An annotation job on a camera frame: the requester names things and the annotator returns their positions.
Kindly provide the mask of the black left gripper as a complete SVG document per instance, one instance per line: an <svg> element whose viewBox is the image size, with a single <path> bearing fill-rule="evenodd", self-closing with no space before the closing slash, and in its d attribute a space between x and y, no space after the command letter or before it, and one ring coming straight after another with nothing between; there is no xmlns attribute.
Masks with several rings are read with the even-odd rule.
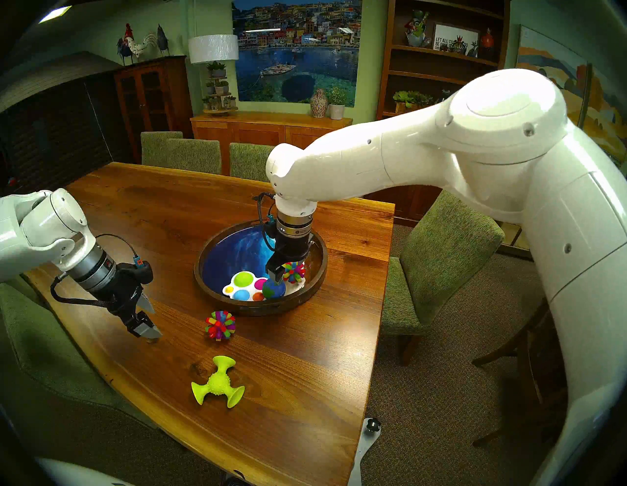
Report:
<svg viewBox="0 0 627 486"><path fill-rule="evenodd" d="M143 292L144 268L113 268L110 274L94 288L94 296L108 302L106 309L117 316L128 331L136 337L160 339L161 331L146 313L137 313L136 308L154 314L154 308Z"/></svg>

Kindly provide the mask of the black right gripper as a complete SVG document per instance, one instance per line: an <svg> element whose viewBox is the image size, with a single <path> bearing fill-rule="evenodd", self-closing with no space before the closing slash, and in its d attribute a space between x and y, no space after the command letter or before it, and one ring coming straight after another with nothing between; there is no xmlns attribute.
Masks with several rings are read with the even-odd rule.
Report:
<svg viewBox="0 0 627 486"><path fill-rule="evenodd" d="M303 237L291 238L284 234L272 236L275 240L274 251L266 264L266 273L274 283L283 281L285 268L283 264L303 261L309 254L313 241L313 234Z"/></svg>

